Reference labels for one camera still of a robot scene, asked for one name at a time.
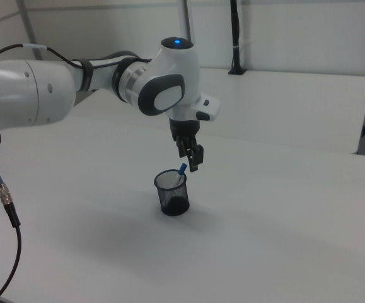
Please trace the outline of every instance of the blue marker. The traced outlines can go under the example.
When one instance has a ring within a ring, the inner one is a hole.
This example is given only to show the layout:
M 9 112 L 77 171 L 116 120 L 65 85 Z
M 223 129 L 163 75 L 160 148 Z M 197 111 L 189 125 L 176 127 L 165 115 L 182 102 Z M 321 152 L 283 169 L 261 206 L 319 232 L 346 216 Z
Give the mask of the blue marker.
M 171 186 L 171 188 L 177 187 L 180 183 L 180 181 L 182 180 L 182 176 L 183 173 L 185 172 L 185 169 L 187 169 L 188 165 L 186 165 L 185 163 L 182 163 L 180 170 L 178 171 L 178 173 L 175 176 L 175 180 Z

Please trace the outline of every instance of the white wall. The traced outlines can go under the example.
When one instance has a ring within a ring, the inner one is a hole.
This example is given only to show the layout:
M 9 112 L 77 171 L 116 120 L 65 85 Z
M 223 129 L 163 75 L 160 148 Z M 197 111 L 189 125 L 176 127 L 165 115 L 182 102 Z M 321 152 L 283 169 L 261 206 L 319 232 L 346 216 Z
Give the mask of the white wall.
M 177 4 L 173 0 L 25 4 L 38 43 L 70 58 L 102 57 L 122 50 L 152 58 L 162 39 L 180 35 Z
M 245 67 L 365 76 L 365 1 L 264 2 L 269 4 L 239 7 L 241 60 Z M 229 1 L 192 0 L 202 66 L 228 68 L 231 64 L 229 10 Z M 365 138 L 361 153 L 365 154 Z
M 0 0 L 0 49 L 10 44 L 29 43 L 16 1 Z M 14 49 L 0 55 L 2 59 L 33 59 L 30 50 Z

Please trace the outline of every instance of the table surface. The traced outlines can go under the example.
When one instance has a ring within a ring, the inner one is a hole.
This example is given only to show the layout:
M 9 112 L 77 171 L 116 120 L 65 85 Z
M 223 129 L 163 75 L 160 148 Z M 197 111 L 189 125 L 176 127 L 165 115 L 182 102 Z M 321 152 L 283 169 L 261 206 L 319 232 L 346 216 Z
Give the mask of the table surface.
M 23 234 L 4 298 L 365 302 L 364 156 L 200 134 L 191 207 L 166 217 L 153 180 L 182 162 L 170 131 L 81 117 L 93 96 L 79 116 L 3 132 Z M 0 205 L 0 287 L 15 250 Z

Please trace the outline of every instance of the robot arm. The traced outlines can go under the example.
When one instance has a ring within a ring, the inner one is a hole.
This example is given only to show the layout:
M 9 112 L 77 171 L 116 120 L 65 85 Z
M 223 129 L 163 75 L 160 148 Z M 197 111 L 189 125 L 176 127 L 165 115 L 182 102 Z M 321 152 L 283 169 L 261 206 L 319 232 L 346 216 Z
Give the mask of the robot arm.
M 60 121 L 72 109 L 77 91 L 99 88 L 145 115 L 166 112 L 180 156 L 188 156 L 190 170 L 197 170 L 203 161 L 203 148 L 195 139 L 199 121 L 213 121 L 220 101 L 200 92 L 196 49 L 182 38 L 161 41 L 151 61 L 131 52 L 72 65 L 0 61 L 0 130 Z

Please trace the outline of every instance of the cable connector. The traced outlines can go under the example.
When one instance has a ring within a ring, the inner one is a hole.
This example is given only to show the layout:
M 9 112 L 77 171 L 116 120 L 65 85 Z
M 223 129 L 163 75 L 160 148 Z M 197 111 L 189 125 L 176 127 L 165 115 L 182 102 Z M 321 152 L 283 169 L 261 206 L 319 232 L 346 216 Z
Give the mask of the cable connector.
M 0 201 L 3 204 L 4 209 L 10 219 L 11 226 L 14 228 L 19 227 L 21 225 L 20 220 L 18 219 L 16 208 L 14 207 L 13 198 L 8 190 L 7 185 L 3 182 L 3 179 L 0 176 Z

